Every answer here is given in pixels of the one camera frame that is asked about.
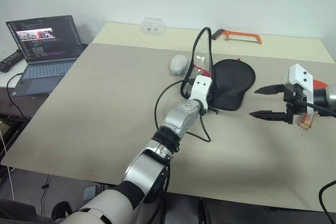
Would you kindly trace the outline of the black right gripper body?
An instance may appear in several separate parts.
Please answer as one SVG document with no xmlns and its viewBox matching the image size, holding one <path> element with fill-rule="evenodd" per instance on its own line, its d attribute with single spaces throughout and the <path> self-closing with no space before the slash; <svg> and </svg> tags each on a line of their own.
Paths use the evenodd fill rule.
<svg viewBox="0 0 336 224">
<path fill-rule="evenodd" d="M 303 93 L 303 87 L 298 84 L 287 86 L 284 89 L 283 100 L 286 102 L 285 122 L 293 124 L 293 116 L 307 112 L 307 106 L 301 102 L 307 102 L 307 97 Z"/>
</svg>

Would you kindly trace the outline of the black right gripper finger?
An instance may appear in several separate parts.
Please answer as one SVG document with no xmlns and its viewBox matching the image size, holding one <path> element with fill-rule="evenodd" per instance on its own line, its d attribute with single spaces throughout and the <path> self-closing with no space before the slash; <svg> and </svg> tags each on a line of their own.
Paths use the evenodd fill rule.
<svg viewBox="0 0 336 224">
<path fill-rule="evenodd" d="M 250 112 L 249 115 L 265 121 L 282 121 L 282 122 L 287 121 L 287 114 L 285 112 L 273 112 L 268 110 L 261 110 Z"/>
<path fill-rule="evenodd" d="M 256 94 L 272 95 L 283 93 L 285 86 L 283 84 L 274 84 L 270 86 L 265 86 L 254 91 Z"/>
</svg>

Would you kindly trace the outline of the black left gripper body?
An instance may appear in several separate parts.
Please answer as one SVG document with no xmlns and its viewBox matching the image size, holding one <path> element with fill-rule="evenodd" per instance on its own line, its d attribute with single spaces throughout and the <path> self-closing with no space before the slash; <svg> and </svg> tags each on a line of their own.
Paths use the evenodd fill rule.
<svg viewBox="0 0 336 224">
<path fill-rule="evenodd" d="M 216 109 L 216 108 L 214 108 L 214 107 L 212 106 L 213 97 L 214 97 L 214 95 L 211 94 L 211 93 L 209 93 L 209 94 L 207 95 L 207 99 L 206 99 L 206 101 L 207 101 L 207 106 L 208 106 L 207 110 L 210 111 L 210 112 L 212 112 L 212 113 L 215 113 L 215 114 L 217 115 L 217 114 L 219 113 L 219 110 Z"/>
</svg>

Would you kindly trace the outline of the fluffy pale blue plush charm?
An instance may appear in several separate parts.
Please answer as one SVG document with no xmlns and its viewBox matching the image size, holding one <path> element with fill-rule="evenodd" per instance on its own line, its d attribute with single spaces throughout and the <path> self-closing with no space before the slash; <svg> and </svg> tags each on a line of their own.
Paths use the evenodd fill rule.
<svg viewBox="0 0 336 224">
<path fill-rule="evenodd" d="M 183 74 L 189 66 L 189 60 L 185 55 L 176 55 L 170 61 L 170 71 L 173 75 Z"/>
</svg>

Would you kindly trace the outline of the orange hacksaw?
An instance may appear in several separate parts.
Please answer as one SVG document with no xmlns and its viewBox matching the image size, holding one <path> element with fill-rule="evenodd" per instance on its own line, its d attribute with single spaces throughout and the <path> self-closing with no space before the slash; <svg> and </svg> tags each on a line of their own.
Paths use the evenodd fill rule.
<svg viewBox="0 0 336 224">
<path fill-rule="evenodd" d="M 229 31 L 224 29 L 218 29 L 211 35 L 212 40 L 217 40 L 220 36 L 224 36 L 224 40 L 235 40 L 235 41 L 243 41 L 243 42 L 252 42 L 262 44 L 263 41 L 261 40 L 258 34 L 250 34 L 250 33 L 241 33 L 236 31 Z M 244 40 L 244 39 L 235 39 L 232 36 L 243 36 L 243 37 L 251 37 L 254 40 Z"/>
</svg>

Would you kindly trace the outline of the clear plastic box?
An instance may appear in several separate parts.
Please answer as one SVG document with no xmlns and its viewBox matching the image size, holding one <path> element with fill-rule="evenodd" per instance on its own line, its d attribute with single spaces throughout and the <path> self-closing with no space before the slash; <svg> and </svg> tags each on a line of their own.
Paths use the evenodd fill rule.
<svg viewBox="0 0 336 224">
<path fill-rule="evenodd" d="M 145 35 L 161 36 L 165 33 L 166 24 L 159 18 L 145 18 L 140 27 L 140 31 Z"/>
</svg>

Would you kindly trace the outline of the grey table foot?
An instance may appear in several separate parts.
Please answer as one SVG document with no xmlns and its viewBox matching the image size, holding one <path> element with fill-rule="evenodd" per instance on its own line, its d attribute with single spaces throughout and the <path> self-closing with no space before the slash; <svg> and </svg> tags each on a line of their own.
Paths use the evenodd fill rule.
<svg viewBox="0 0 336 224">
<path fill-rule="evenodd" d="M 84 201 L 92 200 L 98 193 L 99 193 L 98 186 L 86 187 L 83 192 L 83 200 Z"/>
</svg>

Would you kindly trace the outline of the grey open laptop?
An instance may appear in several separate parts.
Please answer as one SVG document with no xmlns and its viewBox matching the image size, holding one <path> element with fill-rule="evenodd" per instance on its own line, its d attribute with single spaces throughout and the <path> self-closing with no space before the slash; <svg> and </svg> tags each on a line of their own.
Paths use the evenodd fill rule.
<svg viewBox="0 0 336 224">
<path fill-rule="evenodd" d="M 12 97 L 51 93 L 83 53 L 71 15 L 6 22 L 27 67 Z"/>
</svg>

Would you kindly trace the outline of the black oblong device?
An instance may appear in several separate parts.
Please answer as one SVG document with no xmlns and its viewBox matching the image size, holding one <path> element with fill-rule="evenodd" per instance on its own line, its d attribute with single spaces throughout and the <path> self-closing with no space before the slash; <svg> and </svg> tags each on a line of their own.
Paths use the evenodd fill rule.
<svg viewBox="0 0 336 224">
<path fill-rule="evenodd" d="M 17 49 L 13 54 L 8 56 L 7 58 L 3 59 L 0 62 L 0 72 L 7 73 L 9 72 L 10 68 L 17 64 L 19 61 L 23 59 L 23 55 L 19 49 Z"/>
</svg>

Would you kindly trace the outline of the dark grey fabric shape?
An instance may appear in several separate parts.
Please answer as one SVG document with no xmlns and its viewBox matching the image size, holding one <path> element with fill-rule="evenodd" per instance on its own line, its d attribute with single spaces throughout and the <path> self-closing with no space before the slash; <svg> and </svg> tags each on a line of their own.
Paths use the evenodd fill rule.
<svg viewBox="0 0 336 224">
<path fill-rule="evenodd" d="M 0 199 L 0 224 L 57 224 L 37 214 L 32 205 Z"/>
</svg>

